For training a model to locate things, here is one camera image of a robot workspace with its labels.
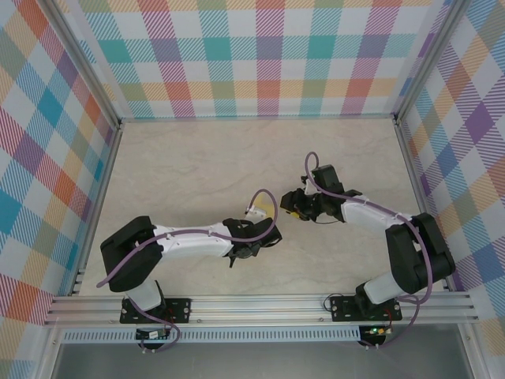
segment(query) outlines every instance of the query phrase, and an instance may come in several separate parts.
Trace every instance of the floor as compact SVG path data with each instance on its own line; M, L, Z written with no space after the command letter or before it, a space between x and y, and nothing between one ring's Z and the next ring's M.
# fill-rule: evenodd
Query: floor
M301 186L304 158L316 151L342 183L401 212L418 212L389 119L198 121L127 124L81 295L105 276L99 244L131 219L168 227L239 218L259 188L281 196ZM347 223L317 225L281 213L283 240L258 257L187 258L158 265L151 277L165 295L354 292L389 269L381 235Z

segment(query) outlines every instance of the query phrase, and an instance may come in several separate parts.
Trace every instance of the black mounting plate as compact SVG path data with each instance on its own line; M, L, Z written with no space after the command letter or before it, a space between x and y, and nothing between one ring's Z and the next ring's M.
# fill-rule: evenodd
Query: black mounting plate
M389 314L385 310L389 310L391 313L392 321L402 319L402 310L395 300L385 302L381 308L373 310L369 317L364 317L361 314L354 296L331 296L329 309L332 321L389 321Z
M191 313L190 298L165 298L166 308L168 311L164 315L154 315L166 321L174 322L174 324L188 324L189 315ZM147 317L142 316L133 307L129 298L124 298L122 301L122 311L119 317L120 324L158 324Z

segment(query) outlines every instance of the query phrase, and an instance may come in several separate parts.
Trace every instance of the plaid fabric backdrop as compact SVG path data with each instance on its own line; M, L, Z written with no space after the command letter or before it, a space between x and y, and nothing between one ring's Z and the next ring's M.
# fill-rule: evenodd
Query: plaid fabric backdrop
M505 0L473 0L403 126L429 207L505 372Z
M36 0L0 2L0 378L36 335L82 243L112 129Z
M58 2L120 114L183 118L390 114L450 0Z

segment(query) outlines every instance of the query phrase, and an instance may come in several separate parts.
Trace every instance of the purple cable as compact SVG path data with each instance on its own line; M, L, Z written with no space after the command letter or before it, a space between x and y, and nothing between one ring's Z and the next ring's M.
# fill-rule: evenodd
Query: purple cable
M140 313L142 316L147 317L150 320L159 322L160 324L170 326L171 332L174 329L177 330L177 336L175 337L175 340L173 340L172 342L169 342L169 343L165 343L158 350L156 350L157 353L170 349L171 347L173 347L175 345L175 343L177 343L177 341L179 341L179 339L181 338L181 329L179 329L176 324L173 324L169 321L162 320L161 318L151 316L149 313L144 312L132 299L130 299L129 301L132 303L133 308L135 308L137 310L137 312ZM140 347L142 347L142 349L145 349L144 340L141 340Z
M398 297L398 299L402 302L408 302L410 304L414 304L416 306L416 310L412 316L412 319L410 320L410 323L403 330L403 333L401 335L397 336L396 338L394 338L393 340L390 340L382 345L383 347L391 346L396 340L398 340L400 338L400 336L403 336L410 329L410 327L413 325L413 323L417 319L417 315L419 314L419 309L420 309L421 304L424 304L425 302L427 302L430 295L432 294L432 288L433 288L432 265L431 265L431 262L429 261L428 251L426 250L425 243L424 243L421 235L417 231L416 227L407 218L403 217L402 215L399 215L398 213L393 212L390 209L383 207L382 205L372 203L371 201L364 201L364 200L356 198L356 197L349 197L349 196L340 195L337 193L332 193L332 192L326 191L325 189L322 189L320 186L318 186L316 184L316 181L312 177L312 173L309 170L310 156L314 156L314 158L316 158L316 168L318 168L318 166L319 166L319 156L317 156L317 154L315 152L310 152L305 157L305 174L307 175L307 178L312 183L312 185L315 186L321 193L324 193L325 195L328 195L330 197L337 197L338 199L343 199L345 201L352 201L355 203L363 204L365 206L370 206L372 208L378 209L382 213L386 213L387 215L396 217L397 219L399 219L403 223L405 223L405 225L412 231L414 237L417 240L417 243L419 243L419 246L421 247L421 252L423 254L423 258L425 259L426 274L428 276L428 285L426 287L426 293L425 293L425 296L421 300L419 300L419 298L416 295L405 295L405 296Z
M137 246L135 249L130 251L128 253L128 255L126 257L124 257L121 260L121 262L118 263L118 265L116 267L114 267L114 269L109 273L109 275L107 275L107 277L104 280L102 280L101 282L96 284L96 287L101 288L101 287L105 286L107 283L109 283L110 280L112 280L112 278L114 278L114 276L119 272L119 270L121 270L121 268L126 264L126 262L128 262L130 259L132 259L132 257L135 254L137 254L139 251L141 251L145 246L147 246L150 243L153 243L155 241L158 241L159 239L166 238L168 235L176 236L176 235L189 235L189 234L204 234L204 235L209 235L212 237L226 239L227 241L244 242L244 243L255 242L255 241L262 239L263 237L266 237L274 229L275 224L277 223L277 216L279 215L279 210L278 210L277 201L275 200L274 195L272 194L272 192L270 192L268 189L265 189L265 188L259 189L256 191L256 193L252 197L251 202L249 203L248 209L250 209L253 206L254 201L256 200L256 198L258 197L258 195L260 193L266 193L271 198L271 202L274 205L274 219L272 220L270 227L266 231L261 233L260 235L258 235L256 237L251 237L251 238L235 238L235 237L230 237L229 235L221 235L220 233L210 233L209 234L209 232L204 229L185 229L182 231L171 231L170 233L163 233L160 235L156 235L155 237L152 237L152 238L148 239L147 241L142 242L139 246Z

